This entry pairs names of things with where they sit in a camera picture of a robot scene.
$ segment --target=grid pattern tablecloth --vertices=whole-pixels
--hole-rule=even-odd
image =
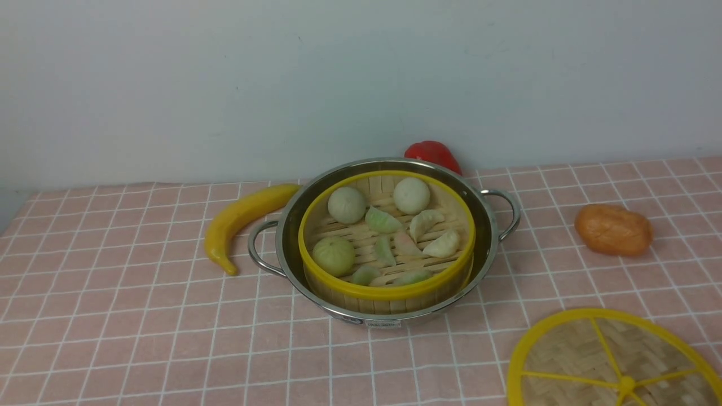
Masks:
[[[0,405],[505,405],[516,341],[564,308],[652,319],[722,373],[722,157],[482,170],[521,226],[481,285],[409,330],[330,320],[261,272],[205,258],[204,227],[269,182],[140,184],[35,195],[0,238]],[[648,216],[653,250],[591,253],[588,202]],[[492,200],[500,225],[508,207]],[[275,257],[274,234],[258,249]]]

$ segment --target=pot rim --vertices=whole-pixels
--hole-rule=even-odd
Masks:
[[[313,186],[315,186],[319,181],[324,179],[325,177],[331,175],[332,173],[335,173],[339,170],[347,169],[352,166],[356,165],[365,165],[368,163],[382,163],[382,162],[396,162],[396,163],[410,163],[412,165],[417,165],[420,167],[426,167],[433,170],[438,170],[441,172],[446,173],[447,175],[455,178],[457,181],[464,184],[467,189],[477,198],[479,203],[484,208],[484,211],[487,214],[487,217],[489,218],[490,223],[490,247],[489,251],[487,253],[487,258],[484,261],[484,264],[482,265],[481,269],[477,273],[476,277],[474,277],[473,280],[467,284],[464,289],[461,289],[457,294],[451,296],[450,298],[446,299],[443,302],[437,303],[434,306],[430,306],[418,311],[412,311],[407,313],[400,313],[400,314],[366,314],[366,313],[360,313],[357,311],[351,311],[346,310],[345,308],[336,306],[334,304],[331,304],[327,301],[325,301],[322,298],[319,298],[315,293],[313,293],[311,290],[307,289],[299,280],[296,278],[295,274],[290,271],[290,266],[288,264],[288,261],[286,260],[286,255],[284,253],[283,249],[283,235],[284,235],[284,229],[287,224],[287,218],[289,214],[291,213],[291,209],[297,204],[300,197],[308,190],[311,189]],[[499,228],[497,226],[496,217],[493,215],[493,210],[489,206],[489,204],[486,202],[486,199],[484,198],[484,194],[482,191],[477,190],[472,185],[470,185],[465,178],[462,178],[459,174],[452,172],[451,170],[448,170],[440,165],[436,165],[433,163],[429,163],[422,160],[415,160],[415,159],[409,159],[409,158],[401,158],[401,157],[380,157],[380,158],[368,158],[364,160],[356,160],[347,164],[336,166],[335,168],[332,168],[330,170],[327,170],[326,172],[323,172],[322,174],[316,176],[312,180],[310,180],[306,185],[304,185],[294,196],[291,198],[291,200],[288,202],[286,207],[284,208],[281,217],[278,219],[278,226],[276,230],[276,253],[279,261],[279,265],[281,269],[284,270],[285,276],[288,278],[288,280],[291,282],[293,287],[297,289],[299,292],[301,292],[302,295],[304,295],[307,299],[314,302],[317,306],[320,306],[321,308],[324,308],[325,310],[341,316],[341,317],[351,317],[353,319],[360,319],[360,320],[368,320],[368,321],[402,321],[402,320],[409,320],[409,319],[416,319],[421,316],[425,316],[427,314],[432,314],[438,311],[443,310],[444,308],[447,308],[451,305],[453,305],[456,301],[463,298],[466,294],[471,292],[473,289],[476,288],[476,286],[479,284],[479,281],[483,279],[486,274],[489,272],[489,268],[491,267],[494,258],[496,257],[497,249],[499,246]]]

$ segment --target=orange toy potato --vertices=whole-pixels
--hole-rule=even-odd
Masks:
[[[654,239],[654,229],[646,217],[613,204],[582,207],[574,228],[584,244],[600,254],[638,256]]]

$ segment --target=yellow rim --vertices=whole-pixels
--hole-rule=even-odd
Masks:
[[[594,329],[596,330],[597,335],[600,336],[599,341],[604,349],[604,352],[609,358],[610,365],[619,377],[619,383],[585,379],[580,376],[555,375],[552,373],[542,373],[524,370],[524,362],[526,361],[526,356],[529,354],[529,351],[532,349],[534,344],[536,344],[536,341],[538,341],[550,330],[561,324],[581,319],[589,319]],[[639,399],[637,399],[637,395],[634,392],[630,392],[630,388],[625,387],[624,379],[622,378],[622,374],[619,372],[619,366],[614,360],[614,357],[612,356],[612,352],[609,349],[606,340],[601,335],[601,331],[599,331],[599,327],[597,326],[595,319],[611,319],[623,321],[625,323],[645,329],[678,349],[682,354],[684,354],[684,356],[686,356],[695,364],[694,369],[678,371],[675,373],[670,373],[668,375],[658,376],[653,379],[640,381],[636,384],[635,387],[647,386],[649,384],[665,381],[667,379],[677,378],[691,373],[699,373],[700,375],[705,377],[707,382],[713,388],[718,400],[722,400],[722,381],[720,381],[720,379],[717,377],[714,369],[707,363],[707,361],[705,361],[704,358],[702,358],[702,356],[697,351],[692,349],[692,347],[687,345],[686,342],[679,339],[676,335],[668,332],[664,328],[654,323],[646,321],[645,319],[641,319],[631,314],[622,313],[621,311],[609,310],[606,308],[579,308],[575,310],[562,311],[560,313],[549,316],[544,320],[541,320],[540,322],[536,323],[529,331],[527,331],[527,333],[521,338],[519,343],[516,345],[514,354],[512,354],[511,356],[511,362],[509,363],[509,372],[507,378],[507,398],[509,406],[524,406],[523,393],[521,391],[522,376],[538,376],[541,378],[559,379],[562,381],[574,381],[590,385],[605,386],[619,391],[619,393],[621,394],[620,401],[622,401],[624,397],[629,396],[639,402]]]
[[[410,176],[414,178],[419,178],[425,182],[432,183],[435,186],[446,191],[451,196],[453,196],[454,199],[456,199],[456,201],[461,205],[461,207],[463,207],[464,214],[466,215],[466,220],[471,225],[469,227],[469,239],[466,242],[464,250],[461,252],[459,258],[452,262],[449,268],[444,269],[442,272],[439,272],[438,274],[423,282],[414,283],[413,285],[399,286],[396,288],[371,288],[368,286],[354,285],[353,283],[346,282],[344,280],[340,280],[334,276],[331,276],[330,274],[322,270],[315,261],[313,261],[303,238],[303,231],[305,230],[309,213],[313,210],[314,207],[316,207],[316,205],[318,205],[321,200],[329,196],[336,189],[342,186],[346,186],[349,183],[358,181],[359,179],[369,178],[371,176]],[[434,290],[438,289],[440,286],[445,285],[447,282],[450,282],[451,279],[454,278],[456,274],[464,268],[464,264],[467,264],[471,260],[475,238],[476,228],[474,227],[474,217],[471,215],[471,210],[469,210],[469,207],[466,205],[464,200],[452,188],[446,186],[444,183],[441,183],[434,178],[420,175],[418,173],[406,172],[404,170],[377,170],[375,172],[362,173],[360,175],[352,176],[336,183],[332,187],[325,190],[323,193],[319,194],[316,199],[313,200],[308,209],[306,209],[306,213],[303,215],[303,219],[301,219],[301,225],[298,229],[298,245],[301,251],[301,258],[303,259],[303,263],[306,265],[306,268],[314,276],[321,280],[324,285],[330,287],[331,289],[334,289],[337,292],[343,294],[353,296],[355,298],[365,299],[369,301],[404,300],[407,298],[431,293]]]

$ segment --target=bamboo lid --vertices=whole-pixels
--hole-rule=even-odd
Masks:
[[[636,316],[563,311],[532,327],[509,366],[511,406],[719,406],[722,381],[689,345]]]

